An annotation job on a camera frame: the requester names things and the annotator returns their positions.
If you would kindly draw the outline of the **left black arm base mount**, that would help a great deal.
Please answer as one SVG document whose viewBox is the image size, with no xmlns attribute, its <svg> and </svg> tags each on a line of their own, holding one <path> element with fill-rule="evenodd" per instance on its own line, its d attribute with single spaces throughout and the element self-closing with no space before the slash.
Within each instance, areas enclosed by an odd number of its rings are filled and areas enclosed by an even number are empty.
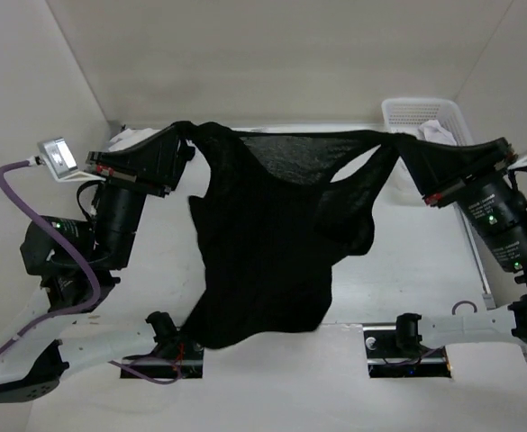
<svg viewBox="0 0 527 432">
<path fill-rule="evenodd" d="M 202 379 L 204 349 L 196 343 L 180 342 L 177 346 L 171 347 L 164 357 L 132 355 L 123 358 L 121 365 L 160 381 L 176 378 Z"/>
</svg>

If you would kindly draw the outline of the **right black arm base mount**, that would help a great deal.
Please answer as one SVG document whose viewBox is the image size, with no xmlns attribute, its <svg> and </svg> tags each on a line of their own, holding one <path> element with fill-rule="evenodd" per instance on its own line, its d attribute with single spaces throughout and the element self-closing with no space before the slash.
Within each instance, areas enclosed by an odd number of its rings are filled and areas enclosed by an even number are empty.
<svg viewBox="0 0 527 432">
<path fill-rule="evenodd" d="M 422 316 L 400 315 L 395 323 L 374 323 L 362 327 L 370 378 L 450 378 L 444 347 L 422 345 L 418 323 Z"/>
</svg>

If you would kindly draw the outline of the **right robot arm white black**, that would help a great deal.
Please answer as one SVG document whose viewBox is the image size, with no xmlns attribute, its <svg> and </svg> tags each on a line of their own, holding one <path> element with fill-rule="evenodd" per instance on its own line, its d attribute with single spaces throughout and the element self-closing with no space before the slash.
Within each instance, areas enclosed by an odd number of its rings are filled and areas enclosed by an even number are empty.
<svg viewBox="0 0 527 432">
<path fill-rule="evenodd" d="M 527 166 L 504 138 L 449 146 L 407 135 L 397 151 L 425 204 L 456 205 L 491 256 L 517 284 L 527 287 L 527 199 L 516 179 Z M 403 356 L 422 356 L 454 344 L 500 342 L 527 347 L 527 294 L 485 312 L 397 317 L 392 336 Z"/>
</svg>

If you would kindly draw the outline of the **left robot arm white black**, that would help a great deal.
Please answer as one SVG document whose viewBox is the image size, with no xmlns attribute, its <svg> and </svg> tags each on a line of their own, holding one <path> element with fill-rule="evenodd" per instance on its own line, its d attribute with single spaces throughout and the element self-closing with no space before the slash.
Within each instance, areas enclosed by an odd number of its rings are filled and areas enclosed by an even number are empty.
<svg viewBox="0 0 527 432">
<path fill-rule="evenodd" d="M 0 404 L 35 401 L 87 368 L 111 364 L 123 378 L 167 385 L 203 374 L 204 351 L 182 336 L 164 311 L 128 328 L 64 338 L 77 324 L 94 324 L 96 309 L 119 283 L 129 262 L 148 196 L 177 188 L 195 149 L 167 127 L 129 143 L 119 135 L 106 151 L 92 151 L 80 168 L 62 138 L 38 153 L 0 167 L 0 188 L 30 218 L 20 251 L 40 284 L 23 311 L 0 334 Z M 40 216 L 6 182 L 8 172 L 47 167 L 60 182 L 95 189 L 82 220 Z"/>
</svg>

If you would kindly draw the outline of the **black tank top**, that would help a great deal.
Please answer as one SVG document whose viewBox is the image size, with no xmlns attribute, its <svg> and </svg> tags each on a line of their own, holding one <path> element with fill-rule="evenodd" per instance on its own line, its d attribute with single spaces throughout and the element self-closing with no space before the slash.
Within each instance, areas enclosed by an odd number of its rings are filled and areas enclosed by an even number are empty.
<svg viewBox="0 0 527 432">
<path fill-rule="evenodd" d="M 188 199 L 204 292 L 182 332 L 208 349 L 259 333 L 315 331 L 332 304 L 332 269 L 364 256 L 372 209 L 400 154 L 436 145 L 406 133 L 261 133 L 179 121 L 210 169 Z"/>
</svg>

